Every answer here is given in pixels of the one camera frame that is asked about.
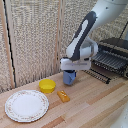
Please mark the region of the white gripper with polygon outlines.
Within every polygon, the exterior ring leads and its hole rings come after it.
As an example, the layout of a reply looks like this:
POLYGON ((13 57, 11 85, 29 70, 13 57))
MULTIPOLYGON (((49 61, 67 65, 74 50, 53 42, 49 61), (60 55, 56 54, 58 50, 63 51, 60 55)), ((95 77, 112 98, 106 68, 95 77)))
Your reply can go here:
POLYGON ((62 70, 89 70, 90 67, 90 60, 71 61, 68 58, 62 58, 60 60, 60 68, 62 70))

